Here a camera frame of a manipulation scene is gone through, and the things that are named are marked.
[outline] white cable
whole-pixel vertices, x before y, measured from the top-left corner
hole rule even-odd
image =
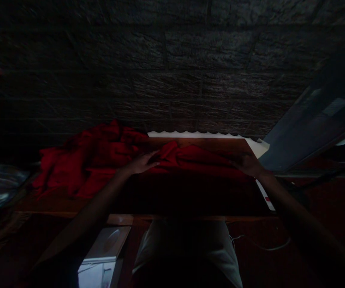
[[[287,246],[287,245],[290,243],[290,241],[291,241],[291,239],[290,239],[290,237],[289,237],[289,238],[287,239],[286,243],[284,243],[283,245],[280,245],[280,246],[274,247],[274,248],[263,248],[262,246],[259,246],[257,243],[255,243],[255,242],[252,241],[250,238],[248,238],[246,235],[239,235],[238,237],[235,237],[235,238],[231,237],[231,235],[229,235],[229,236],[230,236],[230,239],[231,239],[231,243],[233,244],[234,251],[235,251],[235,243],[234,243],[234,240],[237,240],[237,239],[239,239],[239,238],[241,238],[241,237],[246,237],[246,239],[247,239],[248,241],[250,241],[251,243],[253,243],[256,247],[259,247],[260,249],[266,250],[266,251],[275,251],[275,250],[281,249],[281,248]]]

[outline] brick wall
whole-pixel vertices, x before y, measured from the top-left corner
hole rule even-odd
[[[0,143],[142,131],[263,138],[345,43],[345,1],[0,0]]]

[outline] wooden desk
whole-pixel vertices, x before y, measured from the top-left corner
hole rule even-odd
[[[209,151],[252,152],[244,139],[149,138],[142,145],[157,149],[175,140],[180,147],[195,144]],[[61,187],[37,200],[29,193],[17,206],[21,212],[74,217],[89,201],[70,198]],[[177,174],[134,175],[116,200],[108,220],[130,225],[160,217],[209,220],[259,220],[275,217],[255,183],[182,171]]]

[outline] white paper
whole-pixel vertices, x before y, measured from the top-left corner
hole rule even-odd
[[[221,133],[200,133],[200,132],[155,132],[151,131],[148,133],[150,138],[217,138],[217,139],[245,139],[247,144],[250,146],[251,150],[253,151],[255,157],[259,158],[264,153],[266,153],[269,148],[270,144],[266,143],[265,141],[258,139],[257,142],[252,140],[251,138],[245,138],[240,135],[234,136],[231,134],[221,134]]]

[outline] red cloth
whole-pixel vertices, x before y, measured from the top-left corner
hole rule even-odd
[[[114,175],[117,168],[126,165],[140,150],[140,140],[147,135],[133,128],[123,127],[116,120],[110,125],[100,124],[70,138],[62,147],[46,148],[42,155],[42,173],[34,180],[38,195],[67,186],[70,196],[91,198]],[[232,167],[222,155],[195,145],[179,148],[171,141],[156,154],[160,165],[151,168],[154,173],[168,173],[177,168],[212,176],[237,178],[241,182],[253,180]]]

